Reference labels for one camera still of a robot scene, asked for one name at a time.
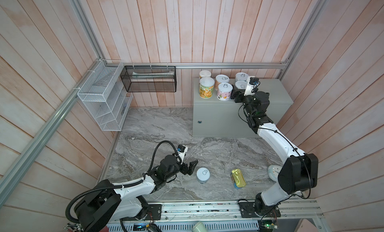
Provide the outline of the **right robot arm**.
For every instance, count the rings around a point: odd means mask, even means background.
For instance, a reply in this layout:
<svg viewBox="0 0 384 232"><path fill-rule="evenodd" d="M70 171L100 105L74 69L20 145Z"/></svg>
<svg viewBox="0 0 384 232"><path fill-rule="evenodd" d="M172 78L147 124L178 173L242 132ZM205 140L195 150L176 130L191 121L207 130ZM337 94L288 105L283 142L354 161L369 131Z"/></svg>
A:
<svg viewBox="0 0 384 232"><path fill-rule="evenodd" d="M319 160L316 155L307 154L296 147L267 116L269 94L255 92L246 95L235 92L234 101L242 104L244 121L248 126L271 146L284 163L277 182L256 195L255 213L264 217L296 192L309 191L310 194L312 188L317 186Z"/></svg>

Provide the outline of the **pink can white lid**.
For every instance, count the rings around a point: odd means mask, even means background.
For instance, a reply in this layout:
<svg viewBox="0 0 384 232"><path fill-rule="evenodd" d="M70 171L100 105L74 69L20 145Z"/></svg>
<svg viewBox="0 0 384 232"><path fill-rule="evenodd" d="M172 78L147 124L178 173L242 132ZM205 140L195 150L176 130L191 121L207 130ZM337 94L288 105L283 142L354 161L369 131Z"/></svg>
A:
<svg viewBox="0 0 384 232"><path fill-rule="evenodd" d="M244 93L247 88L247 81L235 81L234 92Z"/></svg>

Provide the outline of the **orange can pull tab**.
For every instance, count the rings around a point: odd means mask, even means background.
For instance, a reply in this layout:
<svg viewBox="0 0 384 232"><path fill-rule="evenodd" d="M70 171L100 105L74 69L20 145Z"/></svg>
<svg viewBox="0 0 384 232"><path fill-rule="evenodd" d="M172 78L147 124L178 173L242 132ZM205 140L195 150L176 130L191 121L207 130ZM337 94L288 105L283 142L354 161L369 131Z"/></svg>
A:
<svg viewBox="0 0 384 232"><path fill-rule="evenodd" d="M215 77L215 89L218 90L219 84L221 83L228 83L230 81L230 78L226 75L217 75Z"/></svg>

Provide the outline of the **pink can pull tab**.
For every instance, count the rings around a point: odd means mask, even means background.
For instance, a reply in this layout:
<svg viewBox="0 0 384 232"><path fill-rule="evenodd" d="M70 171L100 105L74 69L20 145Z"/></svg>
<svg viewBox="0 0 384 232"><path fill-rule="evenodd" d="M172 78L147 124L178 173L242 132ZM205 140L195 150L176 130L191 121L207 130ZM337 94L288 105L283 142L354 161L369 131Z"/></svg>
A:
<svg viewBox="0 0 384 232"><path fill-rule="evenodd" d="M220 101L229 101L231 99L231 94L233 91L233 86L229 83L220 83L218 85L217 97Z"/></svg>

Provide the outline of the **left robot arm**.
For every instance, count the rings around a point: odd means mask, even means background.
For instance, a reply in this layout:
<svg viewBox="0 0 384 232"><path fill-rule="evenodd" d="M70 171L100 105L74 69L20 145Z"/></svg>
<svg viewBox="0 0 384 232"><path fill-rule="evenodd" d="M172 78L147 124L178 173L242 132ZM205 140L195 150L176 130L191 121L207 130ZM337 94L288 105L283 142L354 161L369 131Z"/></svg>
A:
<svg viewBox="0 0 384 232"><path fill-rule="evenodd" d="M144 198L167 183L174 181L178 173L191 176L198 164L192 161L184 162L188 147L175 147L170 141L173 153L161 160L159 166L150 167L142 177L123 183L111 183L108 179L100 181L94 188L73 198L66 207L66 218L81 227L82 232L100 232L110 221L124 218L144 219L149 212L149 204Z"/></svg>

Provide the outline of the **yellow can white lid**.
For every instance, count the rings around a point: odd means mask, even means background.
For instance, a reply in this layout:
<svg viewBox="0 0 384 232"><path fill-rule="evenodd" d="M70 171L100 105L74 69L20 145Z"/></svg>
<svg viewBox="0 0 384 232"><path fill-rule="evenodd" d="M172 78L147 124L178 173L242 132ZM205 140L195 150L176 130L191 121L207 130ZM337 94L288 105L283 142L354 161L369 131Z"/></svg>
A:
<svg viewBox="0 0 384 232"><path fill-rule="evenodd" d="M202 78L205 78L205 77L211 77L212 76L212 73L208 70L202 70L199 72L199 78L202 79Z"/></svg>

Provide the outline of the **yellow rectangular sardine tin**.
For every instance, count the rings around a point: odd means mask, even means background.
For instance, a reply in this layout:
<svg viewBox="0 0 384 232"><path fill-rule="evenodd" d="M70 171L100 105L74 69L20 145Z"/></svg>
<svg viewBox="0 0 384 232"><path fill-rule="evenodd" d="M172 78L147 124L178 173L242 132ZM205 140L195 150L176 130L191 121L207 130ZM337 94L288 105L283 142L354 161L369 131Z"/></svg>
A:
<svg viewBox="0 0 384 232"><path fill-rule="evenodd" d="M240 189L246 186L246 182L243 173L240 169L234 169L231 171L231 178L236 189Z"/></svg>

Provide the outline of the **blue can pull tab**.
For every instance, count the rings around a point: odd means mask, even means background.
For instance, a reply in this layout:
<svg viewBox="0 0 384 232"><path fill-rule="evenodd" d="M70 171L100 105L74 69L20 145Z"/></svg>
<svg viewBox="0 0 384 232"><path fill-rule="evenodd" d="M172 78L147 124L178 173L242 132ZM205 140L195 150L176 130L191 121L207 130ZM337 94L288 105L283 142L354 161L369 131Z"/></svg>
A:
<svg viewBox="0 0 384 232"><path fill-rule="evenodd" d="M210 171L207 168L199 168L196 175L198 182L201 184L205 184L211 177Z"/></svg>

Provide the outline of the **tall can green label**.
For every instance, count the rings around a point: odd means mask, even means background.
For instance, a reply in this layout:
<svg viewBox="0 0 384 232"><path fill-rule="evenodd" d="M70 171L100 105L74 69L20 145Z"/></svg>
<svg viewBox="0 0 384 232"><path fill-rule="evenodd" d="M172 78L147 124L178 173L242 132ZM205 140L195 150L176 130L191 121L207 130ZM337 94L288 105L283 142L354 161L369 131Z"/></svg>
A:
<svg viewBox="0 0 384 232"><path fill-rule="evenodd" d="M200 79L199 95L203 99L209 99L213 95L215 80L211 77L202 77Z"/></svg>

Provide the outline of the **silver can pull tab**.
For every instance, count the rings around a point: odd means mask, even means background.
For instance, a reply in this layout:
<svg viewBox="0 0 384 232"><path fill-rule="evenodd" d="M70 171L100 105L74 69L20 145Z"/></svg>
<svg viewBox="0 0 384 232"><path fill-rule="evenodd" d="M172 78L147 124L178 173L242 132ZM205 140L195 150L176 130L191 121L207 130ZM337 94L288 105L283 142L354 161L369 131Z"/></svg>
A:
<svg viewBox="0 0 384 232"><path fill-rule="evenodd" d="M249 75L246 74L246 73L236 73L236 76L235 76L235 81L247 81Z"/></svg>

